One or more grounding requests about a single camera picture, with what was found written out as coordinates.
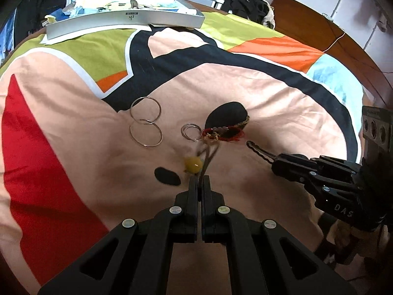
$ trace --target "bedsheet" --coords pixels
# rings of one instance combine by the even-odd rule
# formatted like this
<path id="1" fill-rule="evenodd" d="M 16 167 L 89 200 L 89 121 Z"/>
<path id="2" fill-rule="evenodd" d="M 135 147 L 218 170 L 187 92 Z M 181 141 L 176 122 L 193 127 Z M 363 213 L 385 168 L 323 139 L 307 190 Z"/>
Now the bedsheet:
<path id="1" fill-rule="evenodd" d="M 152 218 L 187 190 L 184 158 L 197 148 L 181 135 L 186 123 L 249 116 L 245 138 L 222 142 L 209 166 L 212 188 L 246 217 L 275 219 L 318 246 L 308 193 L 274 176 L 245 141 L 358 161 L 362 88 L 318 50 L 233 15 L 205 16 L 199 30 L 107 30 L 48 47 L 40 36 L 0 69 L 0 249 L 30 294 L 123 219 Z M 154 148 L 130 135 L 133 125 L 147 141 L 158 136 L 133 124 L 141 96 L 162 106 L 164 140 Z M 148 100 L 134 109 L 137 118 L 157 113 Z M 179 181 L 168 182 L 174 173 Z M 167 294 L 185 289 L 230 293 L 222 245 L 175 245 Z"/>

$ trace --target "metal ring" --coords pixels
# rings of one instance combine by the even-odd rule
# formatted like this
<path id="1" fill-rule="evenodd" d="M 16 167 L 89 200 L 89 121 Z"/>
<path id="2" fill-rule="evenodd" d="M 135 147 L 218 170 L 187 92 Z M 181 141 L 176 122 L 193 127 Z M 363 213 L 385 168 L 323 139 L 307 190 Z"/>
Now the metal ring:
<path id="1" fill-rule="evenodd" d="M 199 137 L 198 138 L 190 138 L 186 134 L 186 130 L 188 130 L 188 129 L 198 129 L 199 132 L 200 132 Z M 193 141 L 193 142 L 199 142 L 201 140 L 200 137 L 202 136 L 202 133 L 203 133 L 202 129 L 199 126 L 197 126 L 196 124 L 194 124 L 194 123 L 188 123 L 188 124 L 185 124 L 185 125 L 182 126 L 182 136 L 184 138 L 186 138 L 187 140 L 190 140 L 190 141 Z"/>
<path id="2" fill-rule="evenodd" d="M 142 142 L 139 142 L 136 138 L 134 138 L 134 135 L 132 134 L 132 125 L 131 125 L 130 126 L 130 134 L 131 134 L 132 138 L 134 139 L 134 141 L 137 142 L 138 144 L 144 146 L 145 148 L 154 148 L 155 146 L 160 145 L 164 137 L 162 136 L 162 131 L 158 127 L 158 125 L 156 123 L 154 123 L 154 122 L 152 122 L 150 120 L 146 120 L 146 119 L 139 119 L 139 121 L 149 122 L 149 124 L 139 123 L 139 124 L 142 124 L 142 125 L 154 125 L 160 131 L 160 141 L 157 144 L 154 144 L 154 145 L 148 145 L 148 144 L 143 144 Z"/>
<path id="3" fill-rule="evenodd" d="M 135 104 L 136 102 L 138 102 L 139 100 L 143 100 L 143 99 L 150 99 L 150 100 L 153 100 L 154 102 L 157 103 L 158 108 L 160 109 L 160 112 L 158 113 L 158 116 L 156 117 L 156 119 L 155 119 L 154 121 L 150 121 L 150 120 L 146 120 L 146 119 L 136 119 L 136 118 L 134 118 L 134 116 L 132 115 L 132 107 L 134 106 L 134 104 Z M 150 97 L 150 96 L 138 97 L 138 98 L 131 104 L 131 107 L 130 107 L 130 115 L 131 115 L 131 117 L 134 119 L 134 121 L 135 121 L 136 123 L 143 124 L 143 125 L 154 124 L 154 123 L 156 123 L 156 122 L 158 121 L 158 119 L 159 119 L 160 116 L 161 116 L 161 105 L 160 105 L 160 103 L 159 103 L 156 99 L 153 99 L 153 98 Z M 139 121 L 150 121 L 150 123 L 140 123 Z"/>

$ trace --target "white cable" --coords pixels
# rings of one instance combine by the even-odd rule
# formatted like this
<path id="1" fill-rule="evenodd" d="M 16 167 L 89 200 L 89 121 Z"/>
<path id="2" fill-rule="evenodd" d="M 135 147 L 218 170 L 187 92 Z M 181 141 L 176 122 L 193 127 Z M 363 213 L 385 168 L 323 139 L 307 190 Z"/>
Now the white cable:
<path id="1" fill-rule="evenodd" d="M 322 51 L 322 52 L 327 52 L 327 51 L 329 51 L 330 48 L 331 48 L 339 39 L 341 39 L 344 35 L 345 35 L 345 31 L 344 31 L 343 35 L 339 36 L 339 37 L 332 43 L 331 46 L 329 46 L 325 51 Z"/>

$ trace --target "bead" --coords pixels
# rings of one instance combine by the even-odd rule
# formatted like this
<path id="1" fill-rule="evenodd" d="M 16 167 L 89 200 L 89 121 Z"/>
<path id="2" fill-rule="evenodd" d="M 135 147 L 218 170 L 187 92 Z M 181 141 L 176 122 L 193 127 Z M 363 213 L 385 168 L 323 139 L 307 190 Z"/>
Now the bead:
<path id="1" fill-rule="evenodd" d="M 184 165 L 187 172 L 198 174 L 203 167 L 203 162 L 198 156 L 192 156 L 184 159 Z"/>

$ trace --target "red fabric patch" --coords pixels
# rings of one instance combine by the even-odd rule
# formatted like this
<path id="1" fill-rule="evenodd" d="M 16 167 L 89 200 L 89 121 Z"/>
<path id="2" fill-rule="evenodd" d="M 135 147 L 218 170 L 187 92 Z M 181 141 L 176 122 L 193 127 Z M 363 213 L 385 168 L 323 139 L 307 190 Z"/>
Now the red fabric patch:
<path id="1" fill-rule="evenodd" d="M 5 99 L 1 132 L 4 185 L 11 196 L 11 214 L 23 232 L 20 248 L 43 285 L 108 230 L 76 194 L 15 75 Z"/>

